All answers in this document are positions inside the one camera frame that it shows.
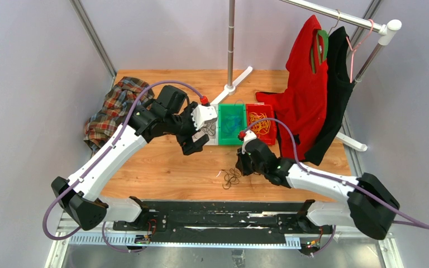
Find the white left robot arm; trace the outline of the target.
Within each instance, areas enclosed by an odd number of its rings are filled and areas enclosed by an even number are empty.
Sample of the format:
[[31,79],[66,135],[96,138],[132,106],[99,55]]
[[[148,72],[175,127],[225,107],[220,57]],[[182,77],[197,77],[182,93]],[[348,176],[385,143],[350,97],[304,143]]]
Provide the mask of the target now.
[[194,139],[206,124],[216,121],[217,112],[207,97],[191,102],[183,90],[167,82],[156,99],[143,104],[139,100],[112,137],[78,171],[67,179],[57,177],[51,188],[58,204],[76,222],[77,229],[92,230],[102,222],[124,221],[141,231],[149,223],[143,203],[101,196],[114,174],[135,153],[154,138],[173,135],[183,155],[201,152],[208,135]]

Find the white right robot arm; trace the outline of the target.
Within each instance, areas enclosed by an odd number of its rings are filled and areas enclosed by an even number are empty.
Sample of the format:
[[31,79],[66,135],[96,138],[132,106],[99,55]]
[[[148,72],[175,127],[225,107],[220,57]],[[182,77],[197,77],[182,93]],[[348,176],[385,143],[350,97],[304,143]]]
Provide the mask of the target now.
[[276,157],[260,139],[251,140],[237,149],[236,168],[243,176],[262,175],[271,184],[318,193],[334,201],[310,200],[297,214],[297,226],[306,233],[319,226],[355,227],[364,235],[385,239],[400,205],[373,174],[360,177],[321,171]]

